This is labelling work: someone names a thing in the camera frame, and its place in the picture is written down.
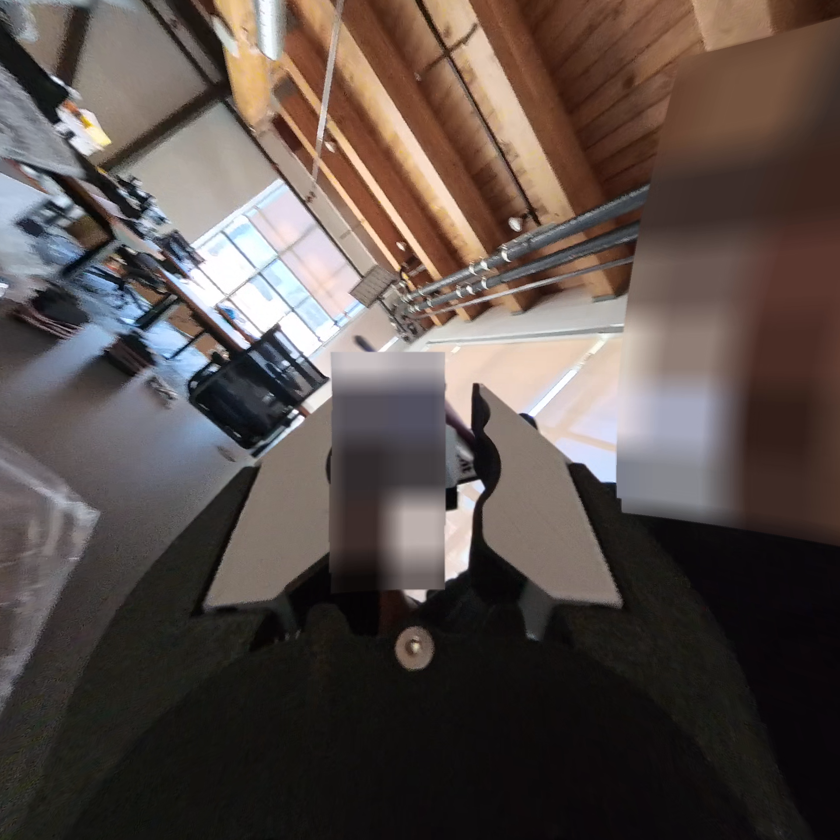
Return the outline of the bubble wrap sheet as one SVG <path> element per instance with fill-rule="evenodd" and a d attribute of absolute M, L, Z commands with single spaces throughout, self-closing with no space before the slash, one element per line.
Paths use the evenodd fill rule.
<path fill-rule="evenodd" d="M 1 67 L 1 157 L 81 179 L 85 170 L 17 79 Z"/>

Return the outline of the black office chair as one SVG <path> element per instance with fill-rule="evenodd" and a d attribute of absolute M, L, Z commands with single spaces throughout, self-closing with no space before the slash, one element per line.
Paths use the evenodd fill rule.
<path fill-rule="evenodd" d="M 303 404 L 328 382 L 276 325 L 228 360 L 214 353 L 186 392 L 192 406 L 257 457 L 306 414 Z"/>

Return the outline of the grey perforated ceiling panel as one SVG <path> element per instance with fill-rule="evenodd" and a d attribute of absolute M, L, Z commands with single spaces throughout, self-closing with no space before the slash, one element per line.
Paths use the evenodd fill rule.
<path fill-rule="evenodd" d="M 350 296 L 364 308 L 372 308 L 401 277 L 391 269 L 373 266 L 350 289 Z"/>

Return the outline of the metal air duct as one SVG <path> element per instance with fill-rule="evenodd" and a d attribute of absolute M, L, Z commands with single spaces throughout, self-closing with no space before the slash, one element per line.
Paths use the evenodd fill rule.
<path fill-rule="evenodd" d="M 253 1 L 256 44 L 270 61 L 278 61 L 284 53 L 287 35 L 287 1 Z"/>

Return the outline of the grey desk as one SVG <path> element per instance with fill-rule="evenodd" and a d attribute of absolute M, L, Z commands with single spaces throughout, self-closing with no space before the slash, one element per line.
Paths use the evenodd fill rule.
<path fill-rule="evenodd" d="M 183 401 L 127 380 L 88 325 L 54 339 L 2 318 L 2 436 L 99 512 L 2 715 L 2 782 L 43 771 L 72 690 L 114 614 L 173 539 L 247 464 Z"/>

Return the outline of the clear bag with brown pad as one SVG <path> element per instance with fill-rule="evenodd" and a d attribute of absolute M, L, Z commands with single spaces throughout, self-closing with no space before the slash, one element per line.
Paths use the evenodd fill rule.
<path fill-rule="evenodd" d="M 1 713 L 100 513 L 34 456 L 1 439 Z"/>

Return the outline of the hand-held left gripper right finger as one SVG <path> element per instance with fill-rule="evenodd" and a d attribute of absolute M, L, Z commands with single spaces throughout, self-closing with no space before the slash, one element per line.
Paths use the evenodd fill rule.
<path fill-rule="evenodd" d="M 520 612 L 542 640 L 562 606 L 622 608 L 622 595 L 571 474 L 571 462 L 495 393 L 471 393 L 475 468 L 471 584 Z"/>

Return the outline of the person's black top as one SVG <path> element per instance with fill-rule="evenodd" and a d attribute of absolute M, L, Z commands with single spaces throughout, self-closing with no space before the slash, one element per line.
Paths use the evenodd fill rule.
<path fill-rule="evenodd" d="M 839 838 L 839 548 L 631 519 L 677 562 L 734 646 L 815 838 Z"/>

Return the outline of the yellow and white box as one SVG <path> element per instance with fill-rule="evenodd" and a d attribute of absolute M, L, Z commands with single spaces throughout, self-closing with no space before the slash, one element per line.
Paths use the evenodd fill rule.
<path fill-rule="evenodd" d="M 89 156 L 110 146 L 110 138 L 92 112 L 68 100 L 59 106 L 56 114 L 59 118 L 56 130 L 82 155 Z"/>

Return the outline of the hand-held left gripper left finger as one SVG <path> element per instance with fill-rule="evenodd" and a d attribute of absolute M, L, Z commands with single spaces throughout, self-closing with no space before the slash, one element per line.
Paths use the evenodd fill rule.
<path fill-rule="evenodd" d="M 321 406 L 261 457 L 203 598 L 203 613 L 274 614 L 299 632 L 300 594 L 329 552 L 330 408 Z"/>

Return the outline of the grey ceiling pipe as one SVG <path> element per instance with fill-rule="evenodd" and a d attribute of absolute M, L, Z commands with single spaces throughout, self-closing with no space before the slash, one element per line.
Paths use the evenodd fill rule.
<path fill-rule="evenodd" d="M 546 224 L 520 234 L 500 245 L 488 257 L 474 261 L 466 268 L 459 269 L 441 280 L 408 292 L 403 296 L 402 301 L 413 303 L 422 298 L 431 298 L 433 292 L 444 287 L 453 286 L 462 280 L 470 280 L 472 277 L 483 277 L 491 270 L 516 261 L 537 249 L 553 245 L 563 239 L 581 234 L 619 216 L 635 211 L 646 202 L 650 186 L 651 184 L 648 182 L 571 219 L 560 223 Z"/>
<path fill-rule="evenodd" d="M 479 291 L 488 291 L 489 289 L 509 284 L 515 280 L 565 266 L 584 257 L 599 255 L 620 245 L 628 245 L 637 239 L 640 226 L 641 220 L 637 220 L 607 233 L 599 234 L 579 244 L 562 248 L 550 255 L 534 259 L 522 266 L 506 269 L 492 276 L 464 280 L 446 294 L 436 296 L 431 294 L 421 295 L 418 302 L 408 303 L 406 301 L 398 311 L 413 317 L 416 314 L 434 309 L 438 304 L 444 305 L 456 301 L 461 302 L 470 295 L 474 296 Z"/>

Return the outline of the red electric screwdriver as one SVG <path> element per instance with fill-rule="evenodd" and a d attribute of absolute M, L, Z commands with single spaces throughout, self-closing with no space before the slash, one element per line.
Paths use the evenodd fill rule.
<path fill-rule="evenodd" d="M 331 594 L 373 637 L 405 624 L 412 593 L 445 588 L 446 517 L 475 438 L 447 402 L 441 354 L 333 361 Z"/>

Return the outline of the gridded end window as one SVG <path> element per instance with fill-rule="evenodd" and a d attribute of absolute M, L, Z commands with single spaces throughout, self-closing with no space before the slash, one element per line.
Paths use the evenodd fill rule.
<path fill-rule="evenodd" d="M 194 243 L 191 277 L 248 339 L 278 327 L 311 354 L 363 306 L 350 290 L 360 274 L 297 194 L 274 181 Z"/>

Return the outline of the brown striped pad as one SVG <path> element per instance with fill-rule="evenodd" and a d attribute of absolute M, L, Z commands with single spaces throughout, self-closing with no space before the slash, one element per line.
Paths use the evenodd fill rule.
<path fill-rule="evenodd" d="M 26 301 L 15 304 L 10 316 L 59 340 L 73 338 L 90 322 L 74 294 L 55 288 L 39 290 Z"/>
<path fill-rule="evenodd" d="M 103 357 L 118 371 L 129 377 L 152 370 L 159 363 L 159 356 L 147 343 L 140 331 L 118 336 L 104 351 Z"/>

